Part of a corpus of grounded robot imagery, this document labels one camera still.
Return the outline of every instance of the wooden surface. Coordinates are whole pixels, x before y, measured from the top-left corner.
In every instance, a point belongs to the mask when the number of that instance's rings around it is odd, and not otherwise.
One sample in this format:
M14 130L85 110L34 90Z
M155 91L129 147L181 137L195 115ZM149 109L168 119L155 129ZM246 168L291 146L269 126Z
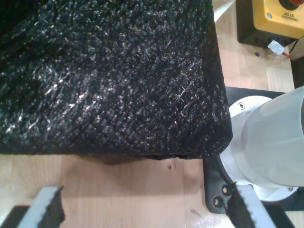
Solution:
M214 0L214 8L226 85L291 91L290 61L238 43L234 1ZM206 209L202 160L108 166L57 155L0 156L0 224L14 205L31 204L40 188L50 185L65 186L61 228L233 227L226 215ZM304 227L303 212L288 215L297 228Z

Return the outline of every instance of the black sponge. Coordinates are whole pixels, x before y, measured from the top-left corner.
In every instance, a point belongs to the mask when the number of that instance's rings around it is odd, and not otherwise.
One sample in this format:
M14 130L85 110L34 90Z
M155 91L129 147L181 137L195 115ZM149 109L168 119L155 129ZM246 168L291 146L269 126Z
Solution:
M0 153L190 159L229 144L211 0L0 4Z
M251 213L243 197L240 195L236 184L233 183L231 187L233 189L232 195L227 202L227 208L225 208L225 210L232 224L236 228L256 228L255 222L251 218Z

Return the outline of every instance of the red button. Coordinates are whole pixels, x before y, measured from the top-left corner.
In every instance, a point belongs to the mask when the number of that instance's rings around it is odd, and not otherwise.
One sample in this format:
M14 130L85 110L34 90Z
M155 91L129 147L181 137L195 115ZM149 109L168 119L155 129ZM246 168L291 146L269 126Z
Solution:
M296 6L300 6L304 3L304 0L289 0L290 3L296 5Z

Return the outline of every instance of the white plastic cylinder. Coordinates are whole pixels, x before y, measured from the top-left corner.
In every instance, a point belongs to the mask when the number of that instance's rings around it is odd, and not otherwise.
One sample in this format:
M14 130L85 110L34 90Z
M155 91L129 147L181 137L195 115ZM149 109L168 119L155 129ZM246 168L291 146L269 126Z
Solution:
M233 155L246 178L265 187L304 186L304 86L238 119L246 122Z

